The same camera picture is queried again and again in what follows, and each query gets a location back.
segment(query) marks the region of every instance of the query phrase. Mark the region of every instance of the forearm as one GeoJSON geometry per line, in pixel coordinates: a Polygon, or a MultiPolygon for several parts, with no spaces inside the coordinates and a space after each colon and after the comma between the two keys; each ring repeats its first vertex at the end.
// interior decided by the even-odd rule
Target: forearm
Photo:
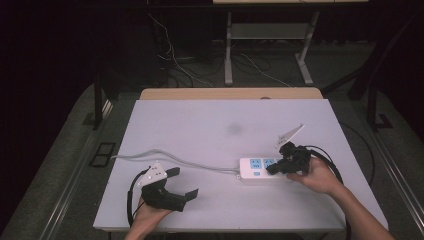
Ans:
{"type": "Polygon", "coordinates": [[[358,239],[393,239],[390,233],[356,199],[346,187],[340,186],[330,196],[337,202],[358,239]]]}

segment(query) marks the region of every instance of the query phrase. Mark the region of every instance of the black strap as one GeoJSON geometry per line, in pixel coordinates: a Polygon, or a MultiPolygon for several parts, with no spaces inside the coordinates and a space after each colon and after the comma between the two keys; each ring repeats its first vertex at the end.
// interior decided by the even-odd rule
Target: black strap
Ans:
{"type": "Polygon", "coordinates": [[[132,226],[132,224],[134,222],[133,212],[132,212],[132,196],[133,196],[134,185],[137,182],[137,179],[141,175],[146,174],[146,172],[149,171],[149,169],[150,169],[150,167],[148,169],[140,172],[139,174],[137,174],[137,176],[135,176],[134,180],[131,183],[130,190],[128,190],[128,193],[127,193],[127,218],[128,218],[128,223],[130,224],[130,227],[132,226]]]}

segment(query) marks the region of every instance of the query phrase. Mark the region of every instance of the white table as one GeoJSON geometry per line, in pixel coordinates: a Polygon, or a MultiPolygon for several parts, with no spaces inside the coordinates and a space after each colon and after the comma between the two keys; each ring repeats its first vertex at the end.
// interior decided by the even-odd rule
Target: white table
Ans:
{"type": "MultiPolygon", "coordinates": [[[[238,167],[242,157],[280,157],[278,136],[306,127],[296,145],[325,149],[347,187],[387,228],[387,221],[367,185],[329,102],[325,99],[140,100],[134,106],[119,155],[162,149],[184,160],[219,167],[238,167]]],[[[294,183],[246,185],[236,174],[223,174],[166,161],[117,159],[94,227],[126,231],[126,194],[135,175],[159,160],[165,169],[180,167],[166,189],[184,194],[199,188],[184,212],[174,212],[158,232],[328,232],[345,227],[342,211],[328,196],[294,183]]],[[[135,189],[133,209],[140,189],[135,189]]]]}

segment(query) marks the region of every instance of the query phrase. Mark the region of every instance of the table leg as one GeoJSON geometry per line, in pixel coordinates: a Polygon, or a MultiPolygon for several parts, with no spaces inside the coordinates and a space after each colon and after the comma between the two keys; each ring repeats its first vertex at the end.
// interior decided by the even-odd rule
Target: table leg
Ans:
{"type": "Polygon", "coordinates": [[[233,85],[233,73],[231,68],[231,12],[228,13],[227,20],[227,42],[226,42],[226,53],[225,53],[225,85],[233,85]]]}
{"type": "Polygon", "coordinates": [[[305,84],[307,85],[312,85],[313,81],[305,63],[305,57],[306,57],[306,53],[308,52],[309,45],[311,44],[312,36],[314,35],[315,26],[317,24],[318,17],[319,17],[319,11],[314,12],[311,22],[308,28],[306,29],[303,48],[300,51],[300,53],[295,54],[300,73],[302,74],[303,80],[305,81],[305,84]]]}

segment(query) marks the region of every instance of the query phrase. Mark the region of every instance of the black device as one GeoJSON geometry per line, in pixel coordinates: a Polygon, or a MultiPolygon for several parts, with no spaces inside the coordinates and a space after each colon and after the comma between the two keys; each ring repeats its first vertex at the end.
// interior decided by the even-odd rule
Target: black device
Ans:
{"type": "Polygon", "coordinates": [[[311,156],[316,156],[319,159],[323,160],[336,175],[337,179],[343,183],[342,177],[336,165],[331,160],[330,156],[325,157],[321,153],[308,149],[307,146],[297,146],[292,142],[287,142],[280,148],[280,154],[283,155],[283,159],[279,160],[277,163],[269,165],[266,170],[269,174],[274,175],[278,172],[283,174],[286,173],[296,173],[302,171],[303,173],[309,172],[309,161],[311,156]]]}
{"type": "MultiPolygon", "coordinates": [[[[130,190],[127,194],[127,217],[128,223],[130,226],[134,221],[135,212],[132,211],[132,197],[133,197],[133,188],[137,179],[148,172],[150,167],[139,174],[134,178],[130,190]]],[[[180,168],[171,168],[166,172],[166,178],[153,182],[151,184],[145,185],[141,188],[141,196],[143,197],[144,203],[150,207],[158,209],[167,209],[171,211],[182,212],[184,210],[185,204],[188,201],[191,201],[197,197],[199,189],[193,190],[186,193],[184,196],[170,193],[165,189],[167,179],[173,176],[180,174],[180,168]]]]}

